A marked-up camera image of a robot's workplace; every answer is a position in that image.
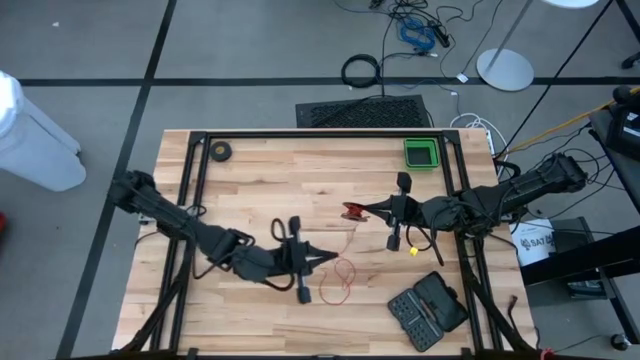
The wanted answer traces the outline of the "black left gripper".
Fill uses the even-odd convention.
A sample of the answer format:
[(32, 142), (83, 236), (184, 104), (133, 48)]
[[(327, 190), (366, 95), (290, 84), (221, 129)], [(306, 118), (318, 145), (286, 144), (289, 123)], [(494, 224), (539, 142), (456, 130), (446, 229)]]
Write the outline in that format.
[[(289, 237), (283, 232), (277, 249), (265, 250), (254, 245), (239, 244), (232, 253), (232, 270), (241, 279), (261, 283), (281, 292), (288, 291), (297, 284), (298, 302), (307, 304), (311, 302), (311, 294), (305, 277), (311, 272), (310, 266), (336, 260), (339, 254), (311, 246), (310, 255), (318, 258), (311, 260), (309, 265), (308, 245), (300, 240), (300, 217), (291, 217), (288, 228)], [(289, 285), (276, 286), (268, 281), (269, 277), (281, 275), (290, 276)]]

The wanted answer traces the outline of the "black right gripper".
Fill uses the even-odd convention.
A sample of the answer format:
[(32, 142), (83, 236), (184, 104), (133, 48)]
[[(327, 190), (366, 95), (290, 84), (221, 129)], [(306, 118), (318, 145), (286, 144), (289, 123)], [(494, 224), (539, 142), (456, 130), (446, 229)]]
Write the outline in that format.
[(387, 249), (398, 251), (400, 247), (400, 226), (428, 228), (434, 241), (437, 231), (453, 231), (463, 224), (462, 204), (453, 197), (438, 196), (425, 202), (418, 202), (409, 196), (412, 179), (406, 172), (399, 172), (396, 181), (400, 193), (372, 204), (359, 204), (371, 211), (392, 228), (387, 240)]

